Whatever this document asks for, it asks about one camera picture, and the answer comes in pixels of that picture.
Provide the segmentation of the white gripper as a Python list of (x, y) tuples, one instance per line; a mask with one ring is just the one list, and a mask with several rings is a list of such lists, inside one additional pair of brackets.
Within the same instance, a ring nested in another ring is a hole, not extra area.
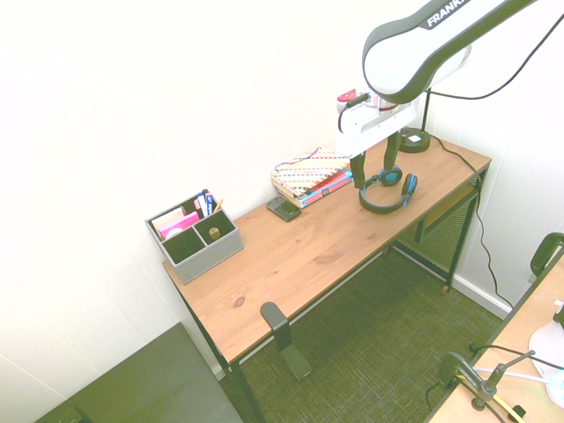
[(340, 115), (334, 137), (333, 149), (350, 158), (350, 169), (354, 187), (365, 186), (365, 158), (368, 149), (387, 138), (383, 157), (383, 168), (395, 166), (401, 145), (401, 130), (410, 124), (419, 112), (420, 99), (400, 104), (390, 111), (381, 112), (366, 102), (348, 108)]

